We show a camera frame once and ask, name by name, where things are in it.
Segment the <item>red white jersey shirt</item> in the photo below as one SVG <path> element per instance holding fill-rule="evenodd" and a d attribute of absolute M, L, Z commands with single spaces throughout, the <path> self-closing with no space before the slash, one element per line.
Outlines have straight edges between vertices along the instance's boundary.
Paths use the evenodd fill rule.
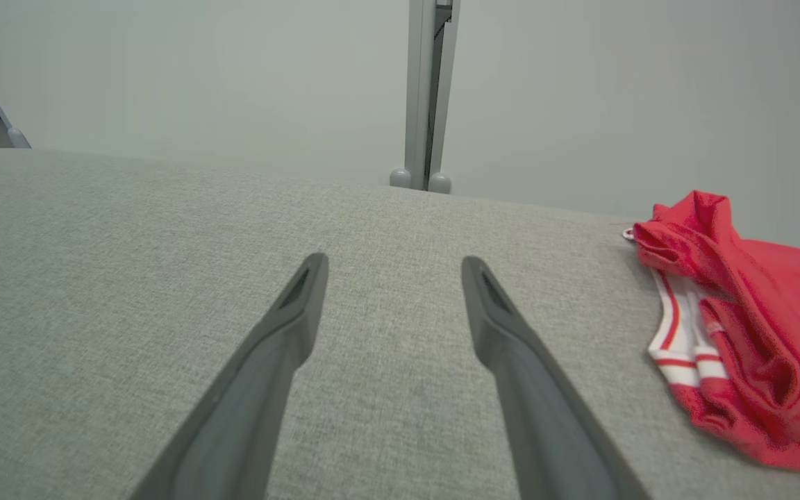
<path fill-rule="evenodd" d="M 692 424 L 800 472 L 800 248 L 740 237 L 728 197 L 698 190 L 624 237 L 661 300 L 647 353 Z"/>

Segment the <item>grey partition post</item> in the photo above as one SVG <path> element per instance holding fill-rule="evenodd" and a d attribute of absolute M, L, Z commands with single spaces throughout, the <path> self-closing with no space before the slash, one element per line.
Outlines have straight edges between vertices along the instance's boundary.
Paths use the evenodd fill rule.
<path fill-rule="evenodd" d="M 463 0 L 409 0 L 403 167 L 390 185 L 448 195 L 442 152 Z"/>

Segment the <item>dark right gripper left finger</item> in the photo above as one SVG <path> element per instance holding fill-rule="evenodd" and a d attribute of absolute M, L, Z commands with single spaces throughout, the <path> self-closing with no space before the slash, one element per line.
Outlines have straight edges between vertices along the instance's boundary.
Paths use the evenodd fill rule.
<path fill-rule="evenodd" d="M 329 260 L 309 254 L 235 349 L 131 500 L 263 500 L 293 374 L 323 313 Z"/>

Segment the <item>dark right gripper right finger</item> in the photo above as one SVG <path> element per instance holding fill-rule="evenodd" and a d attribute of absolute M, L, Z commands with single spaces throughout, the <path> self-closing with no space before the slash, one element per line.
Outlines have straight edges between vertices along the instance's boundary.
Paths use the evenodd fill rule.
<path fill-rule="evenodd" d="M 486 263 L 465 257 L 461 281 L 476 357 L 497 386 L 521 500 L 650 500 Z"/>

